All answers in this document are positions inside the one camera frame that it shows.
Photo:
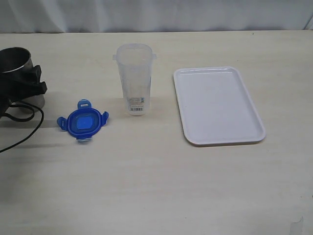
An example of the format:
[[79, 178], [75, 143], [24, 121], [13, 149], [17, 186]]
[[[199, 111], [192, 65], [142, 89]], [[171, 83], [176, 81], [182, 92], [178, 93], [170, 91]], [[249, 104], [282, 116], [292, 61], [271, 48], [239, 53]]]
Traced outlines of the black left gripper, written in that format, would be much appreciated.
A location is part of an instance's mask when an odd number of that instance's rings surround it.
[[[25, 104], [12, 104], [32, 96], [45, 94], [47, 85], [40, 82], [42, 70], [40, 65], [30, 68], [27, 73], [0, 74], [0, 117], [7, 117], [15, 122], [28, 122], [35, 115], [34, 108]], [[18, 118], [6, 113], [10, 107], [24, 108], [31, 111], [31, 116]]]

